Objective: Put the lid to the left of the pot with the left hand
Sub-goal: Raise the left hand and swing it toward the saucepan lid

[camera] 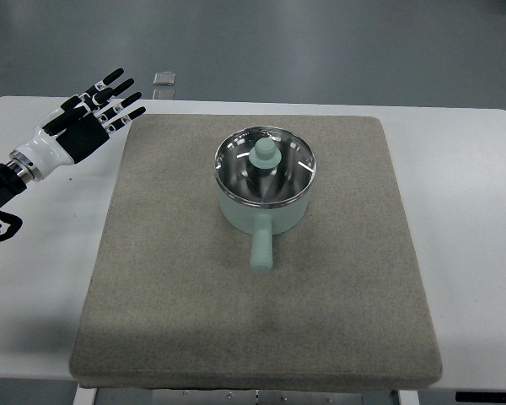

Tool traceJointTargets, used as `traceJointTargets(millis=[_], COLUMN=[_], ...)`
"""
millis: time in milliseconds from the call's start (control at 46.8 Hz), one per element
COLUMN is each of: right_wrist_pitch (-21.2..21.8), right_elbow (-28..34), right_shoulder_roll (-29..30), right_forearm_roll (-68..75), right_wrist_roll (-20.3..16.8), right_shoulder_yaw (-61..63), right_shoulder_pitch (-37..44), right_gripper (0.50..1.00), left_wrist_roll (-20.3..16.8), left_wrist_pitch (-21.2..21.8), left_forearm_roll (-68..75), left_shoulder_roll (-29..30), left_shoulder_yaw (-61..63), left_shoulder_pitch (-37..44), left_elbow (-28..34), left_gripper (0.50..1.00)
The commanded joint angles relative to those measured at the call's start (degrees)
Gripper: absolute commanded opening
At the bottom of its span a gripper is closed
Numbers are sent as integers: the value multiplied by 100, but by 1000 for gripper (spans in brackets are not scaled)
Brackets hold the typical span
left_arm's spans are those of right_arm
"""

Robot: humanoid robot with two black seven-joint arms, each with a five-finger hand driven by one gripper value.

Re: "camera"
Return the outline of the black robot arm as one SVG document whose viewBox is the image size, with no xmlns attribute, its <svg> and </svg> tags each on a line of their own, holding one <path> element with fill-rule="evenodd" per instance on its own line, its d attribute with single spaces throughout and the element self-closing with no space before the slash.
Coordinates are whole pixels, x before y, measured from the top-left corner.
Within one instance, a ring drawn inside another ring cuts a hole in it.
<svg viewBox="0 0 506 405">
<path fill-rule="evenodd" d="M 20 217 L 3 211 L 3 207 L 26 190 L 28 179 L 20 164 L 14 161 L 0 164 L 0 243 L 15 236 L 23 225 Z"/>
</svg>

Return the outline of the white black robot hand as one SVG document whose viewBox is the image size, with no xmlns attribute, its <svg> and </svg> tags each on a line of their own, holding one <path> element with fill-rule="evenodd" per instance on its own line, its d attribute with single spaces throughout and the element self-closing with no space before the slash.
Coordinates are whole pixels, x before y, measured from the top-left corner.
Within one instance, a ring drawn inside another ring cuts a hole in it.
<svg viewBox="0 0 506 405">
<path fill-rule="evenodd" d="M 134 84 L 129 78 L 114 86 L 123 73 L 117 68 L 42 118 L 34 137 L 9 154 L 7 167 L 24 183 L 42 181 L 58 167 L 88 158 L 112 134 L 144 114 L 146 108 L 137 104 L 141 93 L 118 98 Z"/>
</svg>

